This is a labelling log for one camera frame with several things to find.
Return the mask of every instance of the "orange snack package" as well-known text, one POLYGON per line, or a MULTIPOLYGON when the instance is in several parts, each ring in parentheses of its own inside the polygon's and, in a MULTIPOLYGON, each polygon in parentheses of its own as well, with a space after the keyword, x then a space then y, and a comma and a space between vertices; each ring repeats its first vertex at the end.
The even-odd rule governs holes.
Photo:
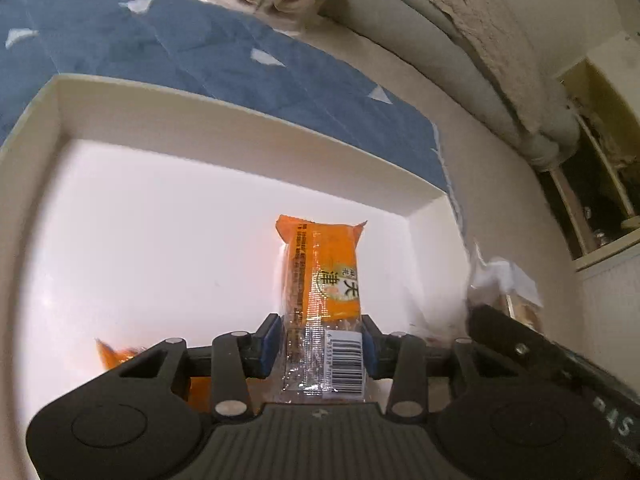
POLYGON ((363 395, 356 245, 365 223, 318 224, 290 216, 276 222, 287 244, 285 392, 334 398, 363 395))
POLYGON ((98 349, 98 355, 100 356, 100 361, 102 361, 102 366, 104 366, 105 370, 113 370, 116 366, 135 357, 143 350, 139 348, 114 350, 107 345, 107 343, 100 341, 99 339, 95 340, 95 345, 98 349))

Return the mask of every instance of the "white wall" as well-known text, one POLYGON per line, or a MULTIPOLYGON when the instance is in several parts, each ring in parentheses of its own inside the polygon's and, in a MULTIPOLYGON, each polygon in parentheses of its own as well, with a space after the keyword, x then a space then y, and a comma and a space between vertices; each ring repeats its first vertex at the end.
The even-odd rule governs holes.
POLYGON ((542 69, 556 75, 620 30, 615 0, 505 0, 527 33, 542 69))
POLYGON ((618 4, 622 26, 640 43, 640 0, 615 0, 618 4))
POLYGON ((587 356, 640 392, 640 245, 578 278, 587 356))

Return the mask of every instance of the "metal screw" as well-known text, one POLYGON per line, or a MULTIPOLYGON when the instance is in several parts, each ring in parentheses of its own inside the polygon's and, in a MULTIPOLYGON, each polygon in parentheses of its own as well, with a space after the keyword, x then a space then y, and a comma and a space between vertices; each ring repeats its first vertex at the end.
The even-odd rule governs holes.
POLYGON ((422 413, 422 406, 413 400, 402 400, 396 402, 391 407, 391 411, 402 418, 411 418, 422 413))
POLYGON ((318 420, 321 420, 324 416, 327 416, 327 415, 329 415, 329 412, 322 408, 320 408, 319 410, 315 410, 314 412, 311 413, 311 416, 317 418, 318 420))
POLYGON ((529 347, 527 345, 525 345, 524 343, 518 343, 516 345, 516 354, 518 354, 519 356, 525 356, 528 353, 529 347))
POLYGON ((240 400, 223 400, 216 404, 215 410, 222 416, 238 416, 246 411, 246 404, 240 400))

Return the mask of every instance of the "blue cloth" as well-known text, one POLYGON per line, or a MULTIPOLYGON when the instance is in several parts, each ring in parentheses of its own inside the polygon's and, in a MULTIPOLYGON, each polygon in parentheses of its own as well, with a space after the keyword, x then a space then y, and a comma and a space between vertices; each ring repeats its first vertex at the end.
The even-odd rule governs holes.
POLYGON ((0 143, 57 73, 119 77, 207 95, 306 126, 377 155, 447 190, 434 127, 348 64, 252 16, 197 0, 0 0, 0 143), (284 66, 251 58, 262 50, 284 66))

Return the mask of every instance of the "white triangle pattern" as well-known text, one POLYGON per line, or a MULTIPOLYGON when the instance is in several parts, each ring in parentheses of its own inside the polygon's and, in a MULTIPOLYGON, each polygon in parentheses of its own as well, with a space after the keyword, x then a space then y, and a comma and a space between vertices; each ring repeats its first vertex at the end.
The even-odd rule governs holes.
POLYGON ((277 65, 284 66, 281 62, 275 59, 271 54, 267 54, 263 50, 258 50, 254 48, 251 50, 251 59, 257 61, 258 63, 262 63, 263 65, 277 65))
POLYGON ((145 14, 149 10, 152 1, 153 0, 130 0, 128 2, 120 2, 119 6, 127 7, 127 9, 135 14, 145 14))
POLYGON ((380 86, 380 85, 376 86, 367 97, 371 97, 372 99, 375 99, 376 101, 381 101, 381 102, 386 103, 388 105, 392 105, 393 104, 391 102, 391 99, 389 99, 389 97, 385 94, 385 91, 382 89, 382 86, 380 86))
POLYGON ((9 50, 14 43, 23 40, 24 38, 30 38, 31 36, 37 36, 37 30, 31 30, 30 28, 10 28, 9 33, 6 35, 6 41, 4 47, 9 50))

